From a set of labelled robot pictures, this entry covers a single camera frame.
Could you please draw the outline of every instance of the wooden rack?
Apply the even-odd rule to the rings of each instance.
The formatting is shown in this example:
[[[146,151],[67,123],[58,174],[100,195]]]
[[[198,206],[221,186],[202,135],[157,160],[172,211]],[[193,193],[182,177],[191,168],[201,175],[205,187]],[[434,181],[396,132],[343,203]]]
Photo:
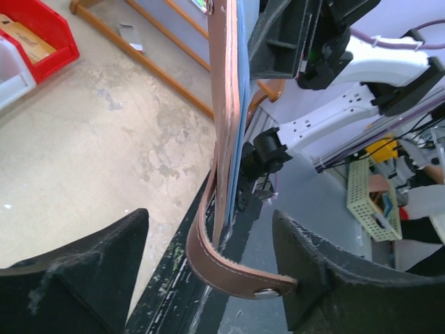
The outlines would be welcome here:
[[[107,0],[72,0],[70,3],[71,13],[78,15],[84,19],[89,25],[98,30],[102,35],[107,37],[113,44],[118,46],[128,56],[132,57],[135,61],[140,63],[143,67],[149,70],[153,75],[162,80],[171,89],[181,95],[185,100],[189,101],[196,108],[201,110],[206,116],[213,119],[213,111],[210,106],[205,104],[199,97],[195,96],[186,87],[181,85],[174,77],[169,75],[166,71],[161,69],[152,59],[146,55],[136,51],[128,42],[121,38],[116,31],[109,27],[105,22],[100,20],[91,13],[90,9]],[[148,22],[155,26],[160,32],[173,41],[178,47],[186,52],[194,61],[200,64],[205,70],[210,71],[210,64],[197,54],[191,47],[189,47],[184,41],[178,38],[171,30],[163,25],[155,16],[151,15],[145,10],[136,0],[123,0],[129,4],[134,10],[142,15]],[[208,40],[209,34],[198,24],[184,9],[175,2],[175,0],[153,0],[163,1],[171,9],[173,9],[178,16],[180,16],[185,22],[190,24],[203,38]],[[249,105],[249,117],[248,122],[252,118],[253,113],[257,107],[267,98],[271,102],[275,102],[280,98],[284,89],[284,80],[271,79],[269,81],[258,80],[259,90],[254,94],[254,97]]]

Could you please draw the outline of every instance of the green basket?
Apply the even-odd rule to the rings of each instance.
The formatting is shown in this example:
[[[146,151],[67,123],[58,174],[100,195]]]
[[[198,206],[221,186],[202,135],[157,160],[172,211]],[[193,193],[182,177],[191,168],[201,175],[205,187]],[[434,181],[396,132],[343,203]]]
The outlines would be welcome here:
[[[374,165],[372,158],[357,160],[349,165],[347,208],[374,241],[400,240],[402,230],[397,195],[390,181],[389,197],[393,202],[393,207],[386,219],[388,224],[381,228],[376,221],[376,216],[382,216],[382,212],[369,197],[369,176],[371,175],[369,168],[372,165]]]

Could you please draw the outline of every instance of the yellow object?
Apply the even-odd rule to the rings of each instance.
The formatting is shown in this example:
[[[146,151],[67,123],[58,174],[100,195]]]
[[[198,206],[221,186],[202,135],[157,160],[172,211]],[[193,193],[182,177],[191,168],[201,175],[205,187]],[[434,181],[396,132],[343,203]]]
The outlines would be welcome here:
[[[0,27],[1,30],[20,43],[32,64],[56,52],[56,49],[19,22],[6,23],[3,21]]]
[[[398,153],[396,147],[397,141],[394,140],[393,136],[388,135],[383,139],[376,141],[374,144],[370,144],[365,150],[372,156],[374,161],[379,164],[390,158],[397,158]]]

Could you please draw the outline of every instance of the plastic basket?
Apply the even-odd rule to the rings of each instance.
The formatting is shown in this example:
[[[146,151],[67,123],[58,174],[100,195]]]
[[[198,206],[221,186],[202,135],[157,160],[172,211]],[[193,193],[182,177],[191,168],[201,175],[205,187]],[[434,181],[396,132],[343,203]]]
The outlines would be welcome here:
[[[0,109],[27,94],[36,85],[16,47],[0,36]]]
[[[19,50],[37,84],[79,57],[66,20],[39,0],[0,0],[0,13],[23,24],[57,51],[31,64],[22,46],[0,29],[2,35]]]
[[[349,166],[348,204],[349,211],[362,224],[374,241],[393,241],[402,239],[401,220],[398,212],[396,190],[389,181],[389,197],[393,207],[387,217],[389,225],[380,227],[375,215],[381,214],[380,209],[369,197],[369,168],[373,164],[371,158],[354,161]]]

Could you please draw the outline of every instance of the brown leather strap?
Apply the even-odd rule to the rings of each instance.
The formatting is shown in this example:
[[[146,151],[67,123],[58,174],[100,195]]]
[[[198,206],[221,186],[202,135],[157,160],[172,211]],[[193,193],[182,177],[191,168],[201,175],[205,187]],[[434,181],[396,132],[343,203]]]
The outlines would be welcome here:
[[[262,299],[264,294],[261,292],[266,292],[266,296],[285,295],[296,289],[296,280],[241,266],[225,259],[216,250],[225,219],[229,167],[240,123],[240,100],[236,0],[213,2],[215,10],[209,16],[209,47],[217,141],[207,186],[188,233],[186,254],[192,270],[201,280],[231,296]],[[216,209],[212,245],[207,236],[205,212],[214,193]]]

